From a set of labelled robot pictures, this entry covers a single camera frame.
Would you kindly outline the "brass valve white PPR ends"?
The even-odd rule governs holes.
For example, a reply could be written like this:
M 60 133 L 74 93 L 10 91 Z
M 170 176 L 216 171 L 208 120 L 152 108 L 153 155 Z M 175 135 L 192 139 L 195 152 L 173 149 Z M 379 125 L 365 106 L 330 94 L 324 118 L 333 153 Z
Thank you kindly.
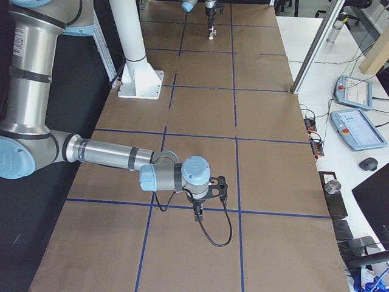
M 217 34 L 217 30 L 215 29 L 215 27 L 214 26 L 209 26 L 208 27 L 208 38 L 209 38 L 209 40 L 214 39 L 216 34 Z

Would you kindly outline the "clear water bottle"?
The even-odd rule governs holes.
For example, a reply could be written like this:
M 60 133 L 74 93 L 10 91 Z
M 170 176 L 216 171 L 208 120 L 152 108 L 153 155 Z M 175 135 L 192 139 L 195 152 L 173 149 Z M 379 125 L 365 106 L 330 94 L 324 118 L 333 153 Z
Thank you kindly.
M 338 15 L 336 20 L 334 21 L 334 24 L 332 25 L 332 29 L 327 36 L 326 42 L 327 43 L 334 43 L 337 39 L 343 25 L 347 22 L 348 14 L 345 12 L 342 12 Z

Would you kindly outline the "orange black connector strip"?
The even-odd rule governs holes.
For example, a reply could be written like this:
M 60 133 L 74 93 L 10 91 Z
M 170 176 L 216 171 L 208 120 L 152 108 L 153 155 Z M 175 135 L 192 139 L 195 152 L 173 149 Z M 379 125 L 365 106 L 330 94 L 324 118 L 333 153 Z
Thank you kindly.
M 313 117 L 304 118 L 304 123 L 309 137 L 309 143 L 311 145 L 312 154 L 315 160 L 317 161 L 318 158 L 322 158 L 325 156 L 323 151 L 323 139 L 317 132 L 315 119 Z

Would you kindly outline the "steel cylinder weight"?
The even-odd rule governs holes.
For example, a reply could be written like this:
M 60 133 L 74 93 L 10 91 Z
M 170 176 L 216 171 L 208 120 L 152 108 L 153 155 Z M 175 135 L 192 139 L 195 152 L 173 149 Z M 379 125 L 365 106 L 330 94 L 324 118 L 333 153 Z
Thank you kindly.
M 340 192 L 341 187 L 342 185 L 338 180 L 332 179 L 325 183 L 324 191 L 329 195 L 334 195 Z

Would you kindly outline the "black box on table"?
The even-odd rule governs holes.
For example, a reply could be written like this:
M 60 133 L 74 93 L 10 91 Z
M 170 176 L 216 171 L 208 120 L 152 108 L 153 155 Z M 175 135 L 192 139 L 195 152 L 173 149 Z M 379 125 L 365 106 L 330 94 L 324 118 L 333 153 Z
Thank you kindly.
M 337 220 L 346 218 L 348 216 L 348 213 L 343 202 L 341 191 L 334 195 L 329 195 L 324 191 L 324 185 L 326 182 L 332 179 L 338 180 L 336 174 L 334 172 L 325 171 L 319 171 L 318 173 L 330 216 L 332 217 L 332 219 Z

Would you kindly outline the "far teach pendant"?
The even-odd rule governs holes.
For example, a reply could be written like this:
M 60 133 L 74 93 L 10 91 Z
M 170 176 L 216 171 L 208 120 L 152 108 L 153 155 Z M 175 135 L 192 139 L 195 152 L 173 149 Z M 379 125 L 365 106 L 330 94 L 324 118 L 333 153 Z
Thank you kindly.
M 343 104 L 365 111 L 373 108 L 372 84 L 370 81 L 341 75 L 335 85 L 335 98 Z

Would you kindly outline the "teach pendant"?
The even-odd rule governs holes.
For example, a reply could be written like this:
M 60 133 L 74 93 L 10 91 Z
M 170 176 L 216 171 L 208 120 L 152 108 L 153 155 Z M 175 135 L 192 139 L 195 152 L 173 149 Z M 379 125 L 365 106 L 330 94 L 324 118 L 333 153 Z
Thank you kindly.
M 332 124 L 352 151 L 383 148 L 388 142 L 361 109 L 330 113 Z
M 373 108 L 372 84 L 370 81 L 341 75 L 335 85 L 335 98 L 343 104 L 365 111 Z

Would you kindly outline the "wooden beam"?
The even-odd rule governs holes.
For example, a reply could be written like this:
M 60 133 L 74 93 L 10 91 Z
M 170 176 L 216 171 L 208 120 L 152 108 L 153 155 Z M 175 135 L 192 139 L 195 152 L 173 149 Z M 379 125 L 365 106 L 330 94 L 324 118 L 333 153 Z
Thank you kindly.
M 388 60 L 388 33 L 387 27 L 360 64 L 361 73 L 375 75 Z

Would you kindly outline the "black computer mouse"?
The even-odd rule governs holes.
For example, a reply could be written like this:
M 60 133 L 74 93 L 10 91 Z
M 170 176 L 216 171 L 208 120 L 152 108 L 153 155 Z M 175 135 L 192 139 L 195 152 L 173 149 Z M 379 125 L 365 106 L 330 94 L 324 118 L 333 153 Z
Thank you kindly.
M 364 171 L 375 171 L 378 166 L 378 161 L 375 158 L 365 158 L 363 161 L 359 163 L 359 168 Z

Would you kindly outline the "near teach pendant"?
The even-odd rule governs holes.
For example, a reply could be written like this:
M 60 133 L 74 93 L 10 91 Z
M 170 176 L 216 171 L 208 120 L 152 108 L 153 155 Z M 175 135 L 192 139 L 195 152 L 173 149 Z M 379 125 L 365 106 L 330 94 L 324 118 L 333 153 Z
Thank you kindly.
M 383 148 L 388 142 L 361 109 L 330 113 L 332 124 L 352 151 Z

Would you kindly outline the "white pedestal column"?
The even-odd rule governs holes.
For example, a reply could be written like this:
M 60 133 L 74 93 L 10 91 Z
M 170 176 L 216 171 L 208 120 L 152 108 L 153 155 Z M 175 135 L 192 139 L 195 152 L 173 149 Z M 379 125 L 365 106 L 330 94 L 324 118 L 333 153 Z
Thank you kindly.
M 125 56 L 118 95 L 157 100 L 164 72 L 154 70 L 147 60 L 136 1 L 112 0 L 109 4 Z

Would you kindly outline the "aluminium frame post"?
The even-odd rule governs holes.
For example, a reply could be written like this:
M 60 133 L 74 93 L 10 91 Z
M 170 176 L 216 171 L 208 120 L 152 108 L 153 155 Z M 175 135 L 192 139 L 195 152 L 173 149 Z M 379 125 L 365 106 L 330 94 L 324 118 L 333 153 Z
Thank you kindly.
M 301 65 L 301 68 L 295 78 L 293 85 L 291 86 L 291 93 L 298 94 L 300 88 L 308 75 L 308 72 L 311 66 L 314 63 L 314 60 L 318 54 L 318 51 L 322 44 L 325 42 L 326 37 L 328 36 L 332 25 L 334 24 L 337 16 L 340 13 L 341 8 L 343 7 L 345 0 L 335 0 L 331 1 L 329 8 L 327 9 L 325 17 L 322 19 L 317 33 L 309 47 L 308 53 L 305 56 L 305 59 Z

